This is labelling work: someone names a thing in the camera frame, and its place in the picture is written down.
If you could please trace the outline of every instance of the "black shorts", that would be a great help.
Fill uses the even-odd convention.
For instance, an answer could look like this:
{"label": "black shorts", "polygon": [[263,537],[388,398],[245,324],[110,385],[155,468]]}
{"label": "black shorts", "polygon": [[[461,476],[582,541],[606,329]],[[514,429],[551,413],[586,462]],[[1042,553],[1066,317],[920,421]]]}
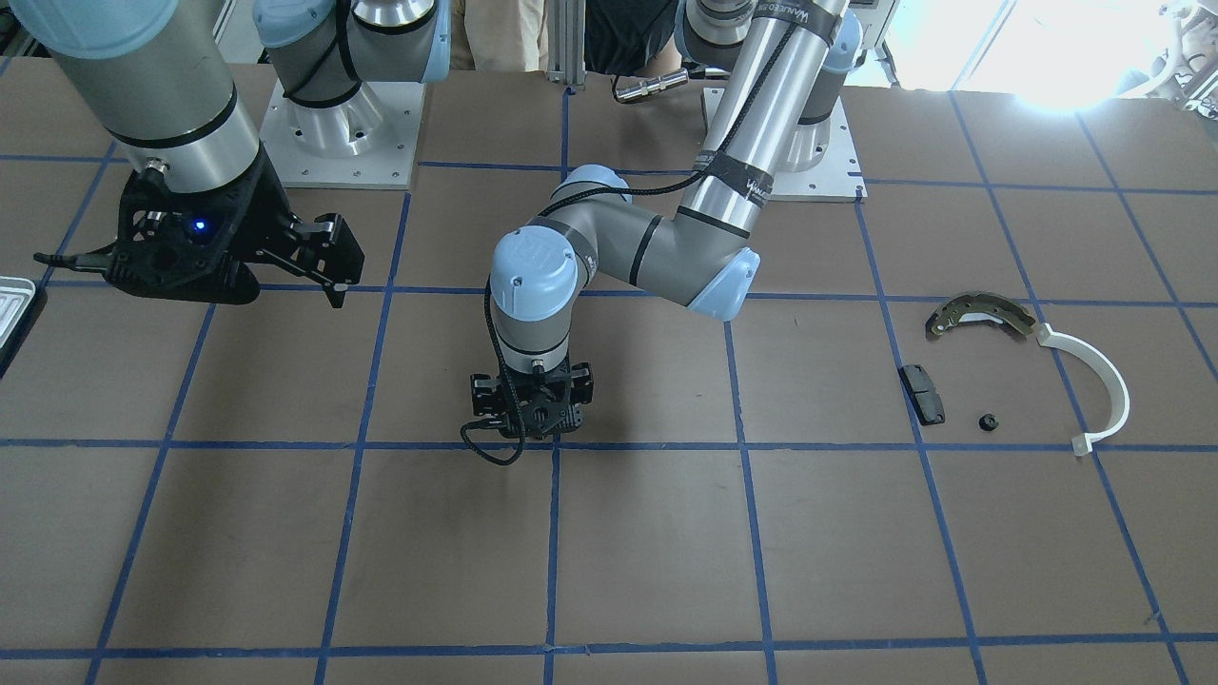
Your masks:
{"label": "black shorts", "polygon": [[632,76],[672,38],[676,12],[677,0],[587,0],[585,67]]}

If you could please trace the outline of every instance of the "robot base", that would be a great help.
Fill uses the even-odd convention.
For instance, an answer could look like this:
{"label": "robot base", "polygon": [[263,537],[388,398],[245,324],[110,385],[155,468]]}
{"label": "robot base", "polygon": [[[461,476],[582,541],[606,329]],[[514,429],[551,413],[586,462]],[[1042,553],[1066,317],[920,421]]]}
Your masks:
{"label": "robot base", "polygon": [[370,83],[392,124],[376,147],[352,157],[320,157],[300,144],[287,122],[284,87],[275,83],[261,137],[285,188],[408,190],[423,121],[421,83]]}
{"label": "robot base", "polygon": [[[722,88],[704,88],[702,111],[706,122],[715,118]],[[839,99],[833,105],[832,138],[820,163],[805,172],[777,172],[773,176],[771,201],[790,202],[854,202],[860,193],[867,196],[867,184],[862,180],[859,154],[854,149],[850,124],[845,121],[845,108]]]}

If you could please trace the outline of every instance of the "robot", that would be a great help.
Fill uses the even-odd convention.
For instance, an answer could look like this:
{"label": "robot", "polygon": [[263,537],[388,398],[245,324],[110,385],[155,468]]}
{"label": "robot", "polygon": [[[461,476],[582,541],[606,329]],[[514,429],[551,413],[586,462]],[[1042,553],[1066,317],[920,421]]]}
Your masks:
{"label": "robot", "polygon": [[[847,0],[686,0],[678,46],[695,61],[732,69],[694,173],[661,189],[631,189],[607,167],[575,169],[551,205],[495,249],[484,310],[498,377],[473,374],[465,445],[507,466],[526,438],[577,429],[592,401],[587,363],[571,364],[571,311],[599,271],[691,311],[731,321],[756,275],[747,246],[773,176],[809,168],[828,144],[829,118],[859,48]],[[632,195],[683,190],[674,217],[636,206]],[[470,430],[516,439],[499,458]]]}
{"label": "robot", "polygon": [[[12,7],[134,167],[113,243],[35,260],[136,296],[230,305],[258,296],[248,264],[267,263],[342,306],[363,271],[358,240],[340,215],[292,213],[211,34],[178,0]],[[447,74],[446,0],[263,0],[255,13],[303,145],[375,145],[384,127],[364,78]]]}

